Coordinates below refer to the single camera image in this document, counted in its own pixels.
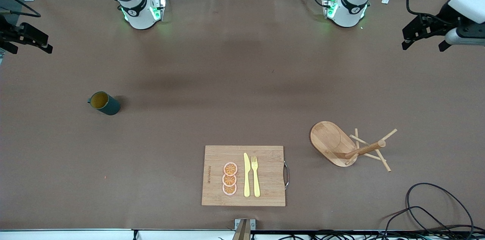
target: teal mug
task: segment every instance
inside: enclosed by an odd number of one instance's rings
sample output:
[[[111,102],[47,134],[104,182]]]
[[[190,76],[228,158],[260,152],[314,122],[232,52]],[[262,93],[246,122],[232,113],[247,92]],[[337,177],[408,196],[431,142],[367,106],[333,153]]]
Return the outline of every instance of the teal mug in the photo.
[[[88,99],[91,107],[107,115],[114,115],[120,111],[120,103],[106,92],[97,92]]]

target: yellow knife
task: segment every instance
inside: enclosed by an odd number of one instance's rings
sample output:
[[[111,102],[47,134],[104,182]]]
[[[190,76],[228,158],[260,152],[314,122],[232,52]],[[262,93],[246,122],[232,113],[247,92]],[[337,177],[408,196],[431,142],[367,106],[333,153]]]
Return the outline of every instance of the yellow knife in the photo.
[[[249,157],[244,153],[244,196],[249,197],[251,194],[249,192],[249,171],[251,171],[251,164],[249,162]]]

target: fork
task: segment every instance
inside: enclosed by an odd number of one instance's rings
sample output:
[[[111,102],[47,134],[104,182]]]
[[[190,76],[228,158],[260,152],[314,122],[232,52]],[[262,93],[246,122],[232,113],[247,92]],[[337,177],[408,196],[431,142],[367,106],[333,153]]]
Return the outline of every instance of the fork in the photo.
[[[258,180],[258,158],[256,156],[251,157],[251,168],[254,174],[254,196],[259,197],[260,192],[260,181]]]

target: brown table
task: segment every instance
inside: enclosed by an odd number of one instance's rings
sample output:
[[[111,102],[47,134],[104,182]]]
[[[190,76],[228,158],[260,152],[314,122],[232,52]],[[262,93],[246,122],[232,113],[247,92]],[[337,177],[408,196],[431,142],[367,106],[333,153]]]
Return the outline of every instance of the brown table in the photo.
[[[401,50],[404,0],[371,0],[356,27],[313,0],[171,0],[171,22],[137,31],[112,0],[36,0],[54,53],[22,46],[2,75],[0,228],[378,229],[414,183],[447,188],[485,221],[483,47]],[[413,0],[436,13],[446,0]],[[123,109],[86,99],[105,90]],[[309,140],[332,121],[375,141],[391,173],[329,163]],[[203,207],[205,145],[283,145],[286,207]],[[428,188],[411,200],[466,223]],[[416,229],[403,215],[392,229]]]

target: citrus slice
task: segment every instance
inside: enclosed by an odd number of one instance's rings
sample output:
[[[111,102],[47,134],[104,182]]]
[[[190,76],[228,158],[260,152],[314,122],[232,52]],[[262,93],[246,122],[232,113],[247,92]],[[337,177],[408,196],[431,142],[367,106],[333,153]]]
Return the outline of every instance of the citrus slice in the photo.
[[[236,184],[237,178],[236,176],[228,176],[228,175],[223,175],[222,176],[222,184],[231,187]]]
[[[238,172],[238,166],[234,162],[228,162],[224,165],[224,173],[228,176],[234,176]]]
[[[228,186],[225,186],[225,185],[222,186],[222,192],[224,192],[226,195],[235,194],[237,189],[238,189],[237,185],[234,185],[234,186],[231,186],[231,187],[228,187]]]

